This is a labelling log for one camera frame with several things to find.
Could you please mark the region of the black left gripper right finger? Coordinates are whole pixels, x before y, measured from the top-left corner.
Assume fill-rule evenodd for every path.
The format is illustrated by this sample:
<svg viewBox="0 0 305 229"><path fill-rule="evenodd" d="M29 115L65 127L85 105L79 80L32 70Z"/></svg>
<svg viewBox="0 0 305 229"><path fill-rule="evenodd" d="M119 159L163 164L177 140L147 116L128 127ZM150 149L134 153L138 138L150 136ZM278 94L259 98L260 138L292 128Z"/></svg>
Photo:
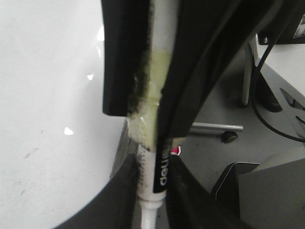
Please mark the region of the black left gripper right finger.
<svg viewBox="0 0 305 229"><path fill-rule="evenodd" d="M295 0L182 0L158 111L158 141L185 137L237 52Z"/></svg>

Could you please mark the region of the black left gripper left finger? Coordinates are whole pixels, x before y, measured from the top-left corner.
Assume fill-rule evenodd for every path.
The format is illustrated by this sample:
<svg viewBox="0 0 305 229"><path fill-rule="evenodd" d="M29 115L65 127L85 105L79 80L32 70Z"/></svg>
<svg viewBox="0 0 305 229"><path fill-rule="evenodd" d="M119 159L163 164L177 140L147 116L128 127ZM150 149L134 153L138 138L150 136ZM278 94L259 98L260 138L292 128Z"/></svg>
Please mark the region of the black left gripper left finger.
<svg viewBox="0 0 305 229"><path fill-rule="evenodd" d="M126 116L143 53L147 48L148 0L103 0L103 113Z"/></svg>

